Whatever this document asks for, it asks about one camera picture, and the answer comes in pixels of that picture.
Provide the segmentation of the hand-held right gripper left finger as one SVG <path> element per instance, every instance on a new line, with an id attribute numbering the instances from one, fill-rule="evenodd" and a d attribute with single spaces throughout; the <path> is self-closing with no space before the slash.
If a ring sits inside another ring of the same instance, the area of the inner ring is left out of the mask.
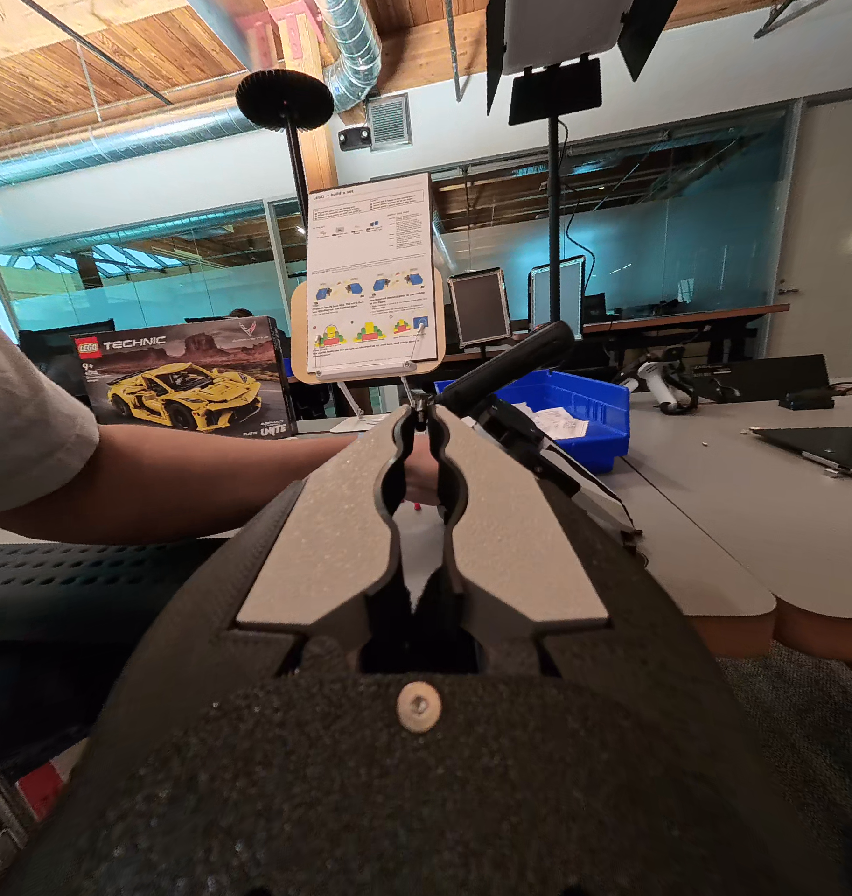
<path id="1" fill-rule="evenodd" d="M 410 670 L 412 612 L 393 515 L 405 497 L 414 420 L 403 407 L 357 434 L 294 500 L 237 613 L 247 633 L 290 636 L 279 674 L 299 671 L 316 638 L 354 670 Z"/>

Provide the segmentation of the flat black tablet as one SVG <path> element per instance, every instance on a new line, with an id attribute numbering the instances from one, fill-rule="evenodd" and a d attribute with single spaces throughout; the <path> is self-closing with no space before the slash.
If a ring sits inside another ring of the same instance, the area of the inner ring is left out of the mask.
<path id="1" fill-rule="evenodd" d="M 753 427 L 750 432 L 837 476 L 852 477 L 852 427 Z"/>

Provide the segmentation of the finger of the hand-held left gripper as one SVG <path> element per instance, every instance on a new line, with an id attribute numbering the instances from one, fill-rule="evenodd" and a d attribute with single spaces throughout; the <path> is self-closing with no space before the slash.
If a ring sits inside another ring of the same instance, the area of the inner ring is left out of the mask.
<path id="1" fill-rule="evenodd" d="M 599 521 L 620 537 L 622 546 L 630 554 L 639 554 L 638 542 L 643 537 L 622 499 L 602 483 L 588 468 L 575 461 L 557 446 L 543 446 L 540 457 L 548 468 L 547 478 L 558 484 L 572 500 L 595 521 Z"/>

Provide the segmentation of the black round ribbed disc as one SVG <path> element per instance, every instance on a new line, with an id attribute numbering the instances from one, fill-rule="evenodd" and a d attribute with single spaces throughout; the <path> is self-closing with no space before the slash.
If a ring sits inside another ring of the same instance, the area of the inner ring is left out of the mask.
<path id="1" fill-rule="evenodd" d="M 248 74 L 235 90 L 241 114 L 254 126 L 279 131 L 315 130 L 335 112 L 330 89 L 320 79 L 290 69 Z"/>

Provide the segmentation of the person's left hand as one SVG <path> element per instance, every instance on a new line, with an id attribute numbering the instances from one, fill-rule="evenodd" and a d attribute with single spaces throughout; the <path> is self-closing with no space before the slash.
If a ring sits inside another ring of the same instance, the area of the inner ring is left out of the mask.
<path id="1" fill-rule="evenodd" d="M 414 504 L 438 506 L 439 464 L 432 456 L 425 433 L 413 438 L 411 453 L 405 459 L 405 499 Z"/>

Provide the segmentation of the framed dark tablet screen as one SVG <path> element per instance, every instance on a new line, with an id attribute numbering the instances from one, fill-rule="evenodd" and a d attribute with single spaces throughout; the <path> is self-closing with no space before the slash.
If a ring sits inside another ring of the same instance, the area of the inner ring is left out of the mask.
<path id="1" fill-rule="evenodd" d="M 500 267 L 452 275 L 447 280 L 461 348 L 512 336 L 505 277 Z"/>
<path id="2" fill-rule="evenodd" d="M 573 330 L 576 340 L 582 336 L 582 300 L 587 258 L 581 254 L 561 260 L 559 265 L 559 319 Z M 529 330 L 551 320 L 550 265 L 539 265 L 528 275 Z"/>

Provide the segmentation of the grey wall vent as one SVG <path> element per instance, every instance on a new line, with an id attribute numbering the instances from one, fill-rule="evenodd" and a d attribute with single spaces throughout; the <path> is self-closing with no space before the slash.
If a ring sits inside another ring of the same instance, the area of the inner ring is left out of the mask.
<path id="1" fill-rule="evenodd" d="M 370 151 L 396 151 L 412 146 L 408 93 L 368 98 L 366 113 Z"/>

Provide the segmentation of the long wooden desk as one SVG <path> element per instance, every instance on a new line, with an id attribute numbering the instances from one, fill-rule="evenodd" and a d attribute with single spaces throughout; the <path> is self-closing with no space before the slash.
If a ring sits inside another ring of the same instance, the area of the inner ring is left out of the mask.
<path id="1" fill-rule="evenodd" d="M 756 339 L 756 322 L 785 313 L 789 303 L 752 308 L 664 315 L 638 319 L 615 319 L 583 326 L 577 343 L 600 346 L 622 364 L 630 350 L 665 349 L 674 345 L 706 343 L 708 359 L 718 363 L 727 357 L 746 359 L 747 343 Z"/>

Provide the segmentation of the grey door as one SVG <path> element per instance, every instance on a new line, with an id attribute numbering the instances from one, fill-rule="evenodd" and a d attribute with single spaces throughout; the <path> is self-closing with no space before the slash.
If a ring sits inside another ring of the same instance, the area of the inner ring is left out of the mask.
<path id="1" fill-rule="evenodd" d="M 852 379 L 852 99 L 802 113 L 777 285 L 790 310 L 771 319 L 768 356 L 822 354 Z"/>

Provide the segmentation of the black lego set box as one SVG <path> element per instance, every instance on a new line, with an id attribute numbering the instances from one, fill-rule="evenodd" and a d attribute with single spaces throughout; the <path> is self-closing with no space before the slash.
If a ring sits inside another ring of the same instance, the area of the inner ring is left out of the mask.
<path id="1" fill-rule="evenodd" d="M 298 433 L 271 317 L 74 333 L 71 339 L 101 424 L 247 440 Z"/>

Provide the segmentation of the black light stand pole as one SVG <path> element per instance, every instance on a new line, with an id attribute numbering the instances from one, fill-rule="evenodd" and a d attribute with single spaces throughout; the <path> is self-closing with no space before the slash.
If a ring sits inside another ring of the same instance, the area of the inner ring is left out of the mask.
<path id="1" fill-rule="evenodd" d="M 559 117 L 548 118 L 548 233 L 549 233 L 549 321 L 560 320 L 560 285 L 559 285 Z"/>

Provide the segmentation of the wooden support column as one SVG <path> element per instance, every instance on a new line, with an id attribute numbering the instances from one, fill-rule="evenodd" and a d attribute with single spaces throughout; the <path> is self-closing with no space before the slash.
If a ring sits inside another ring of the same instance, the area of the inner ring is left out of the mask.
<path id="1" fill-rule="evenodd" d="M 293 1 L 272 9 L 285 67 L 323 81 L 324 69 L 333 61 L 326 42 L 320 8 L 313 1 Z M 300 135 L 308 191 L 336 187 L 332 136 L 327 125 Z"/>

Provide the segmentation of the white and black device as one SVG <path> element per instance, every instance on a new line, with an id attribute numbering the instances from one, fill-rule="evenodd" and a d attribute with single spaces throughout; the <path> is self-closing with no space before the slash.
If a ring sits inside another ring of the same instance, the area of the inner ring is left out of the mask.
<path id="1" fill-rule="evenodd" d="M 693 377 L 684 363 L 686 346 L 648 350 L 617 372 L 612 383 L 634 392 L 645 386 L 666 416 L 682 416 L 698 409 Z"/>

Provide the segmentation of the white printed paper sheet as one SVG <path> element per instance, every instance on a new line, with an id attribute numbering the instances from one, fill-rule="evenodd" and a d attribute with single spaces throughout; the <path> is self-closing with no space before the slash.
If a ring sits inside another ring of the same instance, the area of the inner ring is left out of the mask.
<path id="1" fill-rule="evenodd" d="M 589 423 L 572 416 L 562 407 L 531 411 L 533 424 L 555 442 L 587 436 Z"/>

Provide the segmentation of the person's left forearm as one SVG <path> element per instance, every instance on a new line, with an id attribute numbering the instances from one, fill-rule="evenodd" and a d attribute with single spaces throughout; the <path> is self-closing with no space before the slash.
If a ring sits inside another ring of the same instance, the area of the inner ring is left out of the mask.
<path id="1" fill-rule="evenodd" d="M 98 431 L 82 470 L 50 494 L 0 511 L 0 529 L 96 545 L 228 532 L 355 440 L 342 434 L 249 440 L 130 425 Z"/>

